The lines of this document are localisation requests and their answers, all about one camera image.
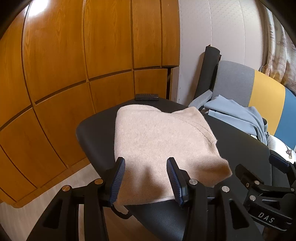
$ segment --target blue gripper pad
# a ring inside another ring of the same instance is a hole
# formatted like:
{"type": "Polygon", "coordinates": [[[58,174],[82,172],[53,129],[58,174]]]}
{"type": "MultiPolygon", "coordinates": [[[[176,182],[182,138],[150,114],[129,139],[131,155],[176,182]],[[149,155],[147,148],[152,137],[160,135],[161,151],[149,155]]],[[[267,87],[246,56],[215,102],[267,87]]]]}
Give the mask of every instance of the blue gripper pad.
{"type": "Polygon", "coordinates": [[[188,197],[187,184],[173,157],[170,157],[167,160],[167,173],[175,200],[179,206],[183,206],[183,204],[188,200],[186,198],[188,197]]]}
{"type": "Polygon", "coordinates": [[[115,163],[115,170],[116,173],[114,175],[111,187],[110,187],[110,197],[108,202],[110,204],[113,204],[118,196],[119,188],[122,183],[124,172],[126,171],[126,161],[122,157],[118,157],[116,163],[115,163]]]}

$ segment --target silver screw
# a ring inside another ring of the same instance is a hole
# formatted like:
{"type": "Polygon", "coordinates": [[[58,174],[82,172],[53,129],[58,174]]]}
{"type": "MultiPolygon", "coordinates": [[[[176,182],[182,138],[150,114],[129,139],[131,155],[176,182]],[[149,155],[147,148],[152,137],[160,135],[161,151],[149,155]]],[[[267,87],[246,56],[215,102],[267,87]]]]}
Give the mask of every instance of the silver screw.
{"type": "Polygon", "coordinates": [[[190,180],[189,180],[189,183],[190,183],[191,185],[196,185],[196,184],[198,184],[198,181],[195,180],[195,179],[190,179],[190,180]]]}
{"type": "Polygon", "coordinates": [[[229,187],[227,187],[227,186],[223,186],[223,187],[222,187],[222,191],[223,191],[223,192],[229,192],[230,189],[229,189],[229,187]]]}
{"type": "Polygon", "coordinates": [[[250,196],[250,200],[251,200],[251,201],[255,201],[255,200],[256,200],[256,197],[255,197],[254,195],[251,195],[251,196],[250,196]]]}
{"type": "Polygon", "coordinates": [[[63,190],[64,192],[67,192],[67,191],[70,190],[70,186],[69,186],[69,185],[65,185],[65,186],[62,187],[62,190],[63,190]]]}
{"type": "Polygon", "coordinates": [[[98,178],[98,179],[96,179],[96,180],[94,181],[94,183],[97,184],[97,185],[100,185],[100,184],[102,184],[103,182],[104,182],[103,179],[100,179],[100,178],[98,178]]]}

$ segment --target folded sweater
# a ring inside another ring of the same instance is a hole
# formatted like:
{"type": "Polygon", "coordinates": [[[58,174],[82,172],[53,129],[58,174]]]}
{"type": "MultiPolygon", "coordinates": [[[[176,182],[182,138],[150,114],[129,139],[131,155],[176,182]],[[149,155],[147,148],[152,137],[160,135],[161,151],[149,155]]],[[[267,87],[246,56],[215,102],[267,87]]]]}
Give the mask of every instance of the folded sweater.
{"type": "Polygon", "coordinates": [[[145,204],[174,199],[166,161],[174,157],[205,186],[212,187],[231,176],[221,158],[216,138],[195,108],[164,113],[147,105],[128,105],[117,112],[114,156],[126,161],[118,194],[121,205],[145,204]]]}

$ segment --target black chair seat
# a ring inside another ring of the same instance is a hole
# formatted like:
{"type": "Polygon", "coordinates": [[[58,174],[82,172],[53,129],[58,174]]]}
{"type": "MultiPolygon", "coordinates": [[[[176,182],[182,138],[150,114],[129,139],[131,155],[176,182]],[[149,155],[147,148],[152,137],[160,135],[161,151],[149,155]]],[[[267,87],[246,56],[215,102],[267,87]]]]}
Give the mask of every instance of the black chair seat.
{"type": "MultiPolygon", "coordinates": [[[[82,121],[76,130],[77,139],[89,161],[101,175],[105,170],[112,168],[114,159],[114,135],[116,114],[120,107],[129,104],[146,104],[154,106],[163,112],[174,112],[185,109],[186,106],[160,99],[159,101],[130,100],[110,109],[97,113],[82,121]]],[[[272,171],[268,157],[269,149],[253,137],[235,127],[205,115],[217,138],[217,148],[221,157],[228,160],[234,173],[238,164],[261,178],[265,184],[271,185],[272,171]]],[[[247,189],[233,174],[218,185],[228,186],[243,202],[247,189]]],[[[182,240],[185,229],[187,210],[181,210],[174,200],[165,202],[129,205],[126,208],[152,233],[161,240],[182,240]]]]}

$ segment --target light blue clothing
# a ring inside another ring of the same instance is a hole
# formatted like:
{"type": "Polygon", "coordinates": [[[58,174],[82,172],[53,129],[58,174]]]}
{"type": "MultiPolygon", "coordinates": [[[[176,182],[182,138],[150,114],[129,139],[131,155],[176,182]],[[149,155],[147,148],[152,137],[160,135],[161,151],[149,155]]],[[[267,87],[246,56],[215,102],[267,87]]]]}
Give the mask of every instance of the light blue clothing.
{"type": "Polygon", "coordinates": [[[208,115],[222,120],[241,131],[255,135],[258,140],[267,145],[268,133],[267,124],[254,106],[243,107],[234,100],[228,100],[219,95],[213,100],[204,104],[209,109],[208,115]]]}
{"type": "Polygon", "coordinates": [[[194,106],[196,109],[199,109],[205,103],[207,103],[209,99],[212,98],[212,95],[213,95],[212,91],[207,90],[206,92],[204,92],[203,94],[195,98],[193,101],[191,101],[188,107],[194,106]]]}

